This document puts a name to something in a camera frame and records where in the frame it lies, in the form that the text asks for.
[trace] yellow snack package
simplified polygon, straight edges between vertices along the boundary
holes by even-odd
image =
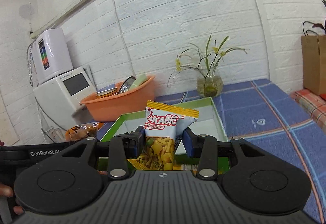
[[[199,111],[147,101],[145,147],[137,159],[128,161],[138,170],[173,170],[176,136],[198,119]]]

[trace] white brick wall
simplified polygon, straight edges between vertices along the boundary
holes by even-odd
[[[170,89],[176,53],[230,36],[234,52],[221,63],[225,83],[268,77],[266,47],[254,0],[115,0],[123,36],[136,74],[153,73],[157,95],[194,89],[195,72],[180,74]],[[61,25],[75,67],[88,63],[97,88],[130,76],[131,69],[111,0],[91,0]]]
[[[322,0],[262,0],[270,25],[276,84],[290,93],[302,89],[302,22],[322,22]]]
[[[0,91],[19,141],[44,141],[33,89],[29,84],[26,50],[35,7],[30,0],[0,0]]]
[[[262,1],[272,35],[276,83],[286,92],[300,89],[301,24],[306,19],[322,21],[325,8],[320,0]],[[49,2],[53,0],[0,0],[0,91],[19,144],[43,141],[25,59],[31,42],[30,23],[37,28],[49,19],[50,12],[44,13],[51,9],[47,8]],[[176,53],[187,48],[187,42],[203,46],[210,33],[218,42],[229,35],[228,47],[249,49],[247,56],[234,52],[221,63],[219,72],[225,83],[268,76],[264,35],[254,0],[115,2],[134,69],[137,74],[156,75],[158,95],[195,88],[196,75],[191,71],[178,75],[169,89],[166,83],[174,70]],[[59,25],[74,66],[90,64],[97,88],[132,74],[112,8],[111,0],[90,0]]]

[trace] plastic basin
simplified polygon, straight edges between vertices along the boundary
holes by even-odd
[[[147,100],[155,98],[155,76],[147,76],[148,80],[139,87],[123,94],[109,97],[96,98],[93,93],[81,100],[85,104],[95,121],[111,122],[117,120],[120,115],[145,110]],[[122,82],[116,83],[119,88]]]

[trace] plaid fabric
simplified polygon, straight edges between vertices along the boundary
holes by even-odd
[[[310,118],[326,134],[326,101],[313,94],[308,89],[298,90],[290,95],[305,111]]]

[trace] plant leaves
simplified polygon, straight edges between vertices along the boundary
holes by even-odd
[[[200,52],[201,52],[200,48],[199,48],[198,46],[196,46],[195,44],[193,44],[193,43],[188,43],[188,44],[191,44],[191,45],[197,47],[197,51],[198,51],[199,58],[202,58],[201,55],[200,55]]]
[[[227,36],[226,38],[224,38],[224,40],[222,41],[222,43],[220,44],[220,46],[218,47],[218,50],[220,51],[221,47],[224,45],[224,43],[226,42],[227,39],[230,39],[229,36]]]
[[[188,69],[190,69],[190,68],[183,69],[182,71],[179,71],[177,74],[175,74],[175,76],[174,76],[173,79],[172,79],[172,82],[174,82],[174,78],[175,78],[179,73],[181,73],[181,72],[183,72],[183,71],[185,71],[185,70],[188,70]]]
[[[168,88],[171,87],[171,86],[169,87],[169,82],[170,82],[170,79],[171,79],[173,73],[175,73],[176,71],[177,71],[177,70],[175,69],[175,70],[171,73],[171,75],[170,75],[170,77],[169,77],[169,79],[168,79],[168,81],[167,81],[167,87],[168,87]]]
[[[207,56],[208,45],[209,45],[209,42],[210,41],[211,41],[211,35],[209,36],[208,41],[207,41],[207,45],[206,45],[206,67],[207,67],[207,75],[210,73],[210,71],[209,71],[209,65],[208,65],[208,56]]]
[[[187,54],[180,54],[179,55],[179,58],[183,57],[183,56],[186,56],[186,57],[190,57],[192,59],[192,57],[190,55],[187,55]]]
[[[189,50],[196,50],[196,49],[195,49],[195,48],[188,48],[188,49],[182,51],[180,54],[183,54],[184,52],[187,52],[187,51],[189,51]]]
[[[225,56],[227,53],[232,52],[232,51],[234,51],[234,50],[242,50],[242,51],[244,51],[245,53],[247,53],[247,52],[246,52],[246,49],[244,49],[244,48],[240,48],[240,47],[231,47],[231,48],[229,48],[228,50],[225,51],[224,56]],[[224,56],[221,56],[221,54],[220,54],[220,57],[219,57],[218,60],[216,61],[216,64],[213,65],[213,74],[214,74],[214,72],[215,72],[215,70],[216,70],[216,68],[217,68],[217,66],[218,66],[218,63],[220,62],[221,59],[223,60],[223,57],[224,57]]]
[[[325,27],[321,24],[321,23],[315,23],[312,28],[316,28],[316,27],[319,27],[321,29],[323,29],[325,31]]]

